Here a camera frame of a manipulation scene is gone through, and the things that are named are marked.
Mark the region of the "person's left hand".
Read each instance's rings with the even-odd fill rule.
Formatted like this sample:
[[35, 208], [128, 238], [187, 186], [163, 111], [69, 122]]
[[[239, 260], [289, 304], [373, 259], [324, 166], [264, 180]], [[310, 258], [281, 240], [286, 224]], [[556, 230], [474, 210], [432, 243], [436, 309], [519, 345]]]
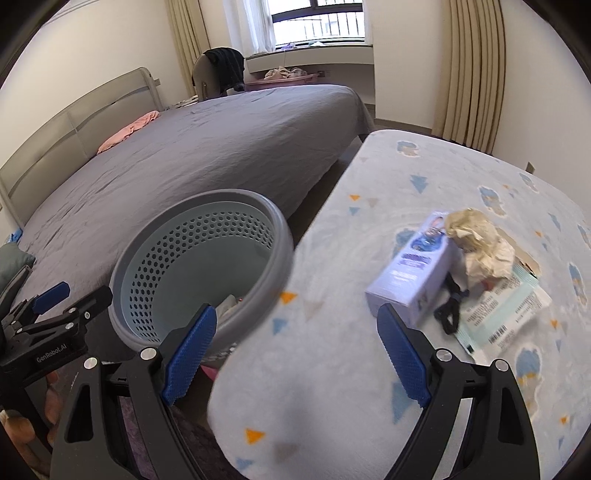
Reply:
[[[48, 443], [53, 446], [58, 429], [58, 422], [63, 409], [63, 401], [56, 391], [55, 385], [59, 380], [59, 374], [54, 371], [46, 376], [47, 391], [45, 394], [44, 414], [51, 424], [47, 435]], [[8, 437], [19, 451], [21, 457], [32, 469], [39, 479], [48, 479], [50, 474], [50, 462], [42, 460], [33, 452], [30, 445], [37, 439], [31, 422], [22, 416], [9, 416], [5, 411], [1, 412], [1, 423]]]

